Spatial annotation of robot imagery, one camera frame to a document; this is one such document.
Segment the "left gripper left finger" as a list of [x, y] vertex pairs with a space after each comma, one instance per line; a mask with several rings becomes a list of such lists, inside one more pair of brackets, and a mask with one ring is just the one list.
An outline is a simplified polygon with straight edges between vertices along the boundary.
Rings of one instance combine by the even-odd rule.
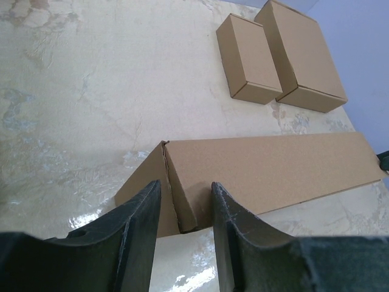
[[47, 291], [148, 291], [161, 204], [160, 181], [126, 203], [45, 241]]

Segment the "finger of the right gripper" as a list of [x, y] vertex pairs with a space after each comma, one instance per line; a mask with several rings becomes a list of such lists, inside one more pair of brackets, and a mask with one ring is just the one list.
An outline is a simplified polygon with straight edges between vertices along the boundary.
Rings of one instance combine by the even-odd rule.
[[379, 167], [385, 172], [389, 172], [389, 151], [385, 151], [377, 154], [379, 160]]

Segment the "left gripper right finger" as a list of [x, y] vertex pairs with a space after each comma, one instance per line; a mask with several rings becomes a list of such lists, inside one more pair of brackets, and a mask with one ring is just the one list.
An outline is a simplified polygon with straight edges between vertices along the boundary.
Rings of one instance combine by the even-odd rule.
[[213, 233], [221, 291], [298, 291], [300, 262], [293, 237], [238, 204], [212, 183]]

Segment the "cardboard paper box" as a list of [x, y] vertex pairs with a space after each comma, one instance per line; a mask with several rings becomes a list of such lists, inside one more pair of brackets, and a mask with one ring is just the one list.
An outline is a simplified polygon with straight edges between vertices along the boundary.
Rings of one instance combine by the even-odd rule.
[[212, 225], [212, 183], [259, 215], [382, 180], [362, 133], [341, 132], [160, 142], [116, 193], [127, 202], [161, 183], [158, 236]]

